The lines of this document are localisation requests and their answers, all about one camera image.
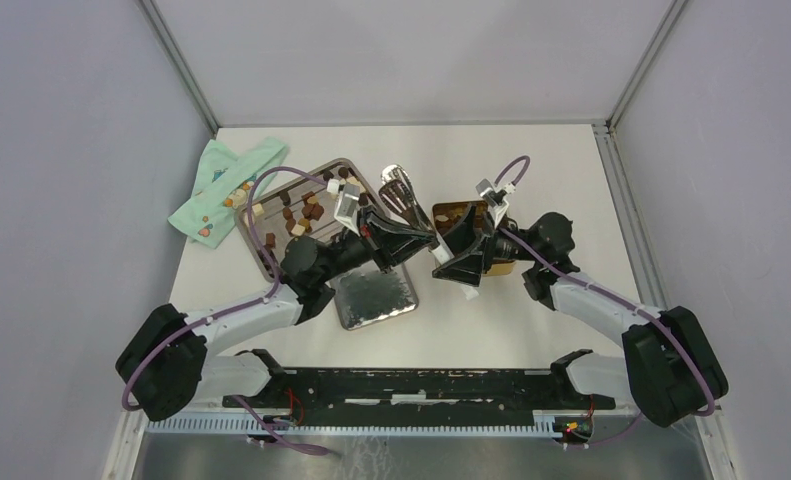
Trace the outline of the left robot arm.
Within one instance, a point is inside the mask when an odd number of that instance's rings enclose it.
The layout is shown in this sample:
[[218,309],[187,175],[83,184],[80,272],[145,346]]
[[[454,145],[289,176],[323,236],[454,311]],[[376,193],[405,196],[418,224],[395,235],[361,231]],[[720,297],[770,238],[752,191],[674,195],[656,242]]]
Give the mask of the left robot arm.
[[328,284],[333,278],[368,262],[390,271],[436,242],[429,230],[364,207],[329,243],[309,236],[290,240],[266,290],[195,313],[170,303],[156,307],[116,360],[125,383],[122,407],[160,421],[201,398],[242,395],[261,407],[277,405],[284,379],[258,355],[228,356],[226,350],[318,316],[335,295]]

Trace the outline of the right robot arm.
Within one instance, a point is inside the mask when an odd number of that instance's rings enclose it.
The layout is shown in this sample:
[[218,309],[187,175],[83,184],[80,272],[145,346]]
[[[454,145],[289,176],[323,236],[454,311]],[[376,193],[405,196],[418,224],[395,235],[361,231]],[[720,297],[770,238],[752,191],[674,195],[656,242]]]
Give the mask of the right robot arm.
[[681,306],[663,310],[637,303],[595,282],[576,266],[573,223],[558,212],[521,229],[510,218],[495,223],[485,202],[432,208],[432,220],[454,258],[438,279],[472,286],[503,265],[530,261],[522,274],[528,296],[574,317],[621,347],[619,357],[580,350],[555,361],[551,400],[573,408],[588,395],[632,403],[653,424],[669,427],[710,413],[729,381],[697,316]]

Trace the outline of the steel tray with rack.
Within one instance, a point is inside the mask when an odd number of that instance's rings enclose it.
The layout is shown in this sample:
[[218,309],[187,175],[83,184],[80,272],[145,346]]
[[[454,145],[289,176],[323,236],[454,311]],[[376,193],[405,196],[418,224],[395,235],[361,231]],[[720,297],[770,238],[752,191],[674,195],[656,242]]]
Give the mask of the steel tray with rack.
[[343,226],[333,218],[335,196],[326,190],[330,179],[360,185],[360,204],[382,207],[372,185],[346,158],[334,159],[309,174],[311,180],[297,177],[254,199],[252,213],[242,206],[235,215],[237,229],[269,281],[274,276],[267,259],[280,263],[290,240],[303,235],[328,243],[342,230]]

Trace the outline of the metal serving tongs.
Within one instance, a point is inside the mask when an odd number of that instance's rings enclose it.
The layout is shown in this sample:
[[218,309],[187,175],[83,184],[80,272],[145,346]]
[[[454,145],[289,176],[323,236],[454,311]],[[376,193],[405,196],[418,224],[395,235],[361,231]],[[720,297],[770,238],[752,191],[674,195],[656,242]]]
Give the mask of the metal serving tongs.
[[[399,165],[390,165],[383,169],[381,178],[383,185],[379,190],[379,195],[385,205],[393,213],[404,219],[409,225],[414,228],[429,231],[436,236],[438,245],[435,248],[428,247],[429,251],[437,260],[438,266],[435,268],[451,260],[455,254],[451,252],[442,235],[433,226],[429,217],[419,204],[405,170]],[[479,295],[478,287],[466,286],[459,283],[456,284],[459,285],[467,300],[474,299]]]

